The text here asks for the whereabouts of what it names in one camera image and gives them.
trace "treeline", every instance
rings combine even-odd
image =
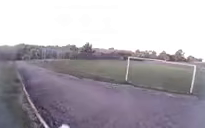
[[[141,58],[161,59],[179,62],[201,62],[202,59],[184,55],[183,50],[176,51],[171,55],[165,51],[157,54],[155,51],[135,52],[116,50],[114,48],[93,48],[92,44],[86,43],[82,47],[76,45],[66,46],[38,46],[19,44],[16,46],[0,46],[0,59],[3,60],[31,60],[31,59],[127,59],[128,56]]]
[[[155,51],[139,51],[136,50],[135,56],[142,58],[152,58],[152,59],[160,59],[166,61],[177,61],[177,62],[202,62],[201,58],[196,58],[194,56],[185,57],[185,53],[183,50],[179,49],[175,52],[175,54],[168,54],[165,51],[157,54]]]

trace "white object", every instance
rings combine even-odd
[[[165,61],[165,60],[158,60],[158,59],[140,58],[140,57],[132,57],[132,56],[129,56],[129,57],[128,57],[128,61],[127,61],[127,67],[126,67],[125,81],[128,81],[130,59],[152,60],[152,61],[159,61],[159,62],[168,63],[168,64],[173,64],[173,65],[184,65],[184,66],[193,67],[193,75],[192,75],[191,86],[190,86],[190,93],[191,93],[191,94],[193,93],[193,88],[194,88],[194,84],[195,84],[195,75],[196,75],[196,65],[194,65],[194,64],[188,64],[188,63],[169,62],[169,61]]]
[[[63,124],[62,126],[60,126],[59,128],[70,128],[67,124]]]

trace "sky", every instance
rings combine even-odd
[[[0,0],[0,45],[86,42],[205,59],[205,0]]]

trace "soccer goal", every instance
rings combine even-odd
[[[149,88],[193,93],[196,65],[128,57],[125,81]]]

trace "ground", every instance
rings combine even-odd
[[[80,78],[125,83],[127,61],[124,60],[46,60],[30,63]],[[128,82],[134,86],[189,93],[192,73],[193,67],[188,66],[131,61]],[[197,66],[194,87],[196,95],[205,97],[205,66],[203,65]]]
[[[0,128],[37,128],[12,65],[0,62]]]
[[[40,114],[52,127],[205,128],[205,100],[55,73],[19,62]]]

